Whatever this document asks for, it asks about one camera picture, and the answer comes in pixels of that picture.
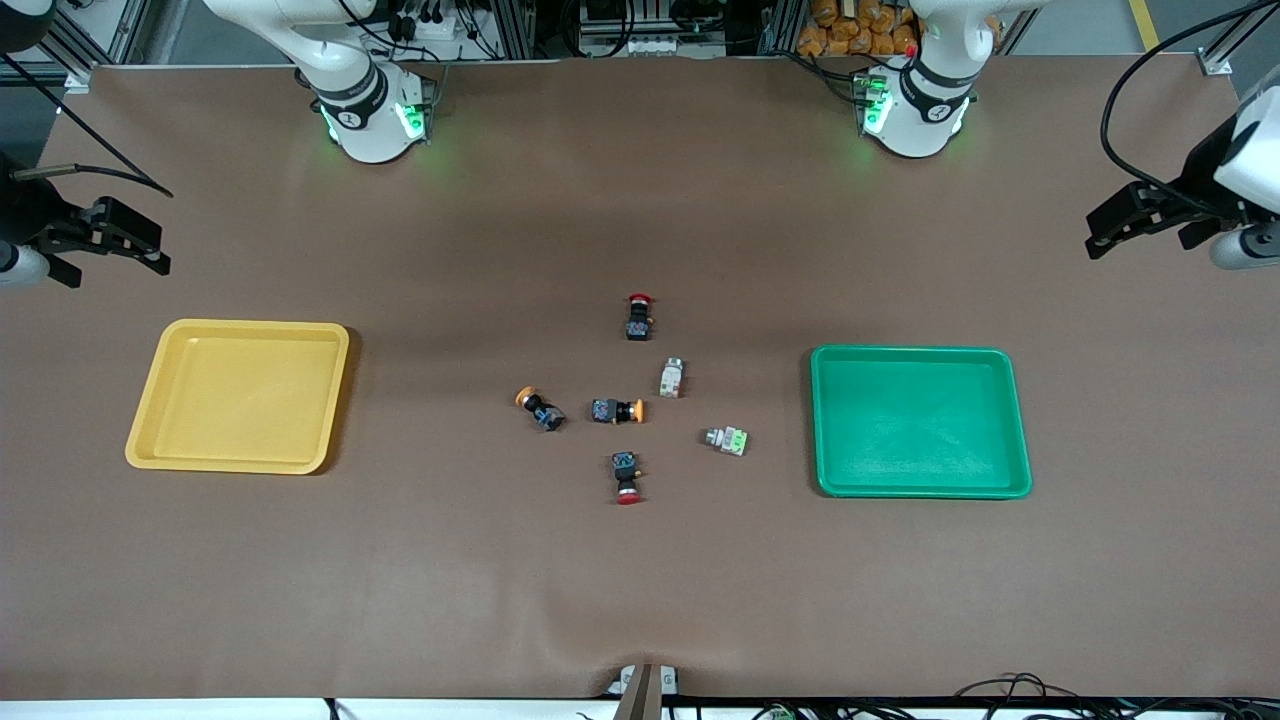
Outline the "white power strip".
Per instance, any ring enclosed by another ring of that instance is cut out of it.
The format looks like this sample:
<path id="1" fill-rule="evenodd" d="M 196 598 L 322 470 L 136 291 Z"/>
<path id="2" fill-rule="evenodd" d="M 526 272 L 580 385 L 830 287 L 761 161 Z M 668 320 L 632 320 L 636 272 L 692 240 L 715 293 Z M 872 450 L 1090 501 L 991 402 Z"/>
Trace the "white power strip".
<path id="1" fill-rule="evenodd" d="M 393 41 L 406 45 L 452 42 L 460 36 L 460 23 L 434 5 L 402 6 L 388 26 Z"/>

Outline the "aluminium frame profile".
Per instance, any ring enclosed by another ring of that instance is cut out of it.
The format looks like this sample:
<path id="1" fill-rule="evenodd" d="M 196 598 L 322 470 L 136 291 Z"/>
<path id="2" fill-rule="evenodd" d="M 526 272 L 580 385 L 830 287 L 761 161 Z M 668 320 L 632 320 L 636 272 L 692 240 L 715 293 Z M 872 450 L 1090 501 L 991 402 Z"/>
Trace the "aluminium frame profile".
<path id="1" fill-rule="evenodd" d="M 1244 6 L 1216 18 L 1211 27 L 1221 28 L 1221 32 L 1206 46 L 1196 50 L 1203 73 L 1230 76 L 1233 55 L 1277 13 L 1280 13 L 1280 0 L 1251 0 Z"/>
<path id="2" fill-rule="evenodd" d="M 143 59 L 152 10 L 163 0 L 55 0 L 49 33 L 10 56 L 46 86 L 84 92 L 100 65 Z"/>

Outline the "green plastic tray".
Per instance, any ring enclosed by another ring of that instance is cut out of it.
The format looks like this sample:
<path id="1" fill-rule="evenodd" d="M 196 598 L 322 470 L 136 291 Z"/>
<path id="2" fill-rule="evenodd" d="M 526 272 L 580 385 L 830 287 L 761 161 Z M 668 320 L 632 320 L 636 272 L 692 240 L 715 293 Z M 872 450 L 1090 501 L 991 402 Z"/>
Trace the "green plastic tray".
<path id="1" fill-rule="evenodd" d="M 995 347 L 822 345 L 809 356 L 817 487 L 832 498 L 1025 498 L 1012 361 Z"/>

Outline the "yellow plastic tray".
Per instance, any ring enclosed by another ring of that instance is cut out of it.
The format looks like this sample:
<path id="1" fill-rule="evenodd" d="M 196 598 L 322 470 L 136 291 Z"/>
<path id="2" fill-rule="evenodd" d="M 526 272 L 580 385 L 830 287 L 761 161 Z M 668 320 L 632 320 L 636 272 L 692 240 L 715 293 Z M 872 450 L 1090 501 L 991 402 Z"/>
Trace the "yellow plastic tray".
<path id="1" fill-rule="evenodd" d="M 125 459 L 145 470 L 312 474 L 329 455 L 349 355 L 335 323 L 173 322 Z"/>

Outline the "brown table mat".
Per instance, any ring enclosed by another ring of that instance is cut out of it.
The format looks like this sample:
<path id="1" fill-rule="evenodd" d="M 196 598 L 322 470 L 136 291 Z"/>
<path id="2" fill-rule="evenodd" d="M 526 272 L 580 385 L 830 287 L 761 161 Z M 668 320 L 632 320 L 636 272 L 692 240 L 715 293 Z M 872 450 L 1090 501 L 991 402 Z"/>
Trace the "brown table mat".
<path id="1" fill-rule="evenodd" d="M 1089 260 L 1123 67 L 992 61 L 923 161 L 781 59 L 458 67 L 381 167 L 285 68 L 97 72 L 70 106 L 172 197 L 59 187 L 155 219 L 172 273 L 0 291 L 0 700 L 589 696 L 645 661 L 689 694 L 1280 697 L 1280 269 L 1174 233 Z M 349 332 L 323 468 L 129 465 L 180 319 Z M 822 345 L 1005 351 L 1032 492 L 824 495 Z"/>

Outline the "orange bag pile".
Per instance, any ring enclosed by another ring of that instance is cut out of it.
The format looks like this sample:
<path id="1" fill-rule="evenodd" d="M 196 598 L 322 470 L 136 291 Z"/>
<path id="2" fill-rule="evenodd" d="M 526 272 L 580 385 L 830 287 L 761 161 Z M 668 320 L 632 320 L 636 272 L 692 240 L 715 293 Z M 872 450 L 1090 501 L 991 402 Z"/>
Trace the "orange bag pile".
<path id="1" fill-rule="evenodd" d="M 785 42 L 803 56 L 911 56 L 982 64 L 1004 36 L 1002 18 L 1039 0 L 795 0 L 800 17 Z"/>

